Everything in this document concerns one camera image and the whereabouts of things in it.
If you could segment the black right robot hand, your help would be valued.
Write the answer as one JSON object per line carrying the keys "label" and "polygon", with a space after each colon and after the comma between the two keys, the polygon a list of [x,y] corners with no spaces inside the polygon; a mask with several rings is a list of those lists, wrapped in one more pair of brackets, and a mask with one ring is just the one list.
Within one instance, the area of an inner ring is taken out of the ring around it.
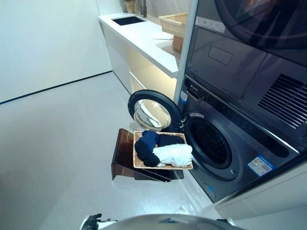
{"label": "black right robot hand", "polygon": [[226,219],[216,219],[216,221],[219,221],[219,222],[222,222],[222,223],[225,223],[225,224],[228,224],[228,225],[234,227],[234,224],[230,223],[230,222],[227,221]]}

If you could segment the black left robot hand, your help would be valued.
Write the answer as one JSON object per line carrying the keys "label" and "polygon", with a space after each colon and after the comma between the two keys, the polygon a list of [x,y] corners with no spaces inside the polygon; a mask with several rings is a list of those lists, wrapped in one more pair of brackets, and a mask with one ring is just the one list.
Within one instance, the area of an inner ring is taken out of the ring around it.
{"label": "black left robot hand", "polygon": [[86,216],[79,230],[102,230],[103,228],[118,222],[118,220],[112,220],[110,218],[101,220],[101,217],[101,213]]}

